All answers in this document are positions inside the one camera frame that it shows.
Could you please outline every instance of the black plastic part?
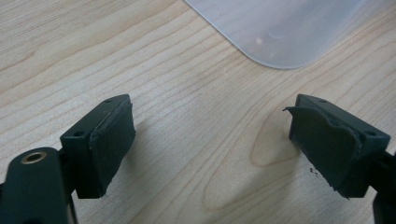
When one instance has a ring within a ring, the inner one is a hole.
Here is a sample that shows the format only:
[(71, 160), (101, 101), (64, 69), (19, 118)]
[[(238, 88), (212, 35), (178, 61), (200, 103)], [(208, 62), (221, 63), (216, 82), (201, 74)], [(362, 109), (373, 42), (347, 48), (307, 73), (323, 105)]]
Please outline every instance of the black plastic part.
[(61, 136), (62, 156), (70, 162), (78, 197), (99, 198), (134, 141), (129, 95), (103, 101)]
[(396, 202), (391, 202), (387, 196), (376, 194), (373, 202), (375, 224), (396, 223)]
[(361, 198), (367, 174), (385, 153), (389, 135), (323, 99), (299, 94), (287, 107), (290, 140), (342, 196)]
[(57, 150), (33, 149), (9, 164), (0, 218), (0, 223), (7, 224), (76, 223), (73, 202), (64, 191)]

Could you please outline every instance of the wood grain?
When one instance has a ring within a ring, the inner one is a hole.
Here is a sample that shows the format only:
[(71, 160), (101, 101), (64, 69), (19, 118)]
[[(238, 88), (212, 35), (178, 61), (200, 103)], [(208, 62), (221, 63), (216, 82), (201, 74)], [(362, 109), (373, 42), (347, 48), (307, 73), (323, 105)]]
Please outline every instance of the wood grain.
[[(102, 100), (129, 93), (137, 136), (80, 223), (373, 223), (288, 140), (297, 93), (396, 136), (396, 4), (315, 63), (254, 63), (180, 0), (0, 3), (0, 176)], [(396, 150), (392, 140), (389, 152)]]

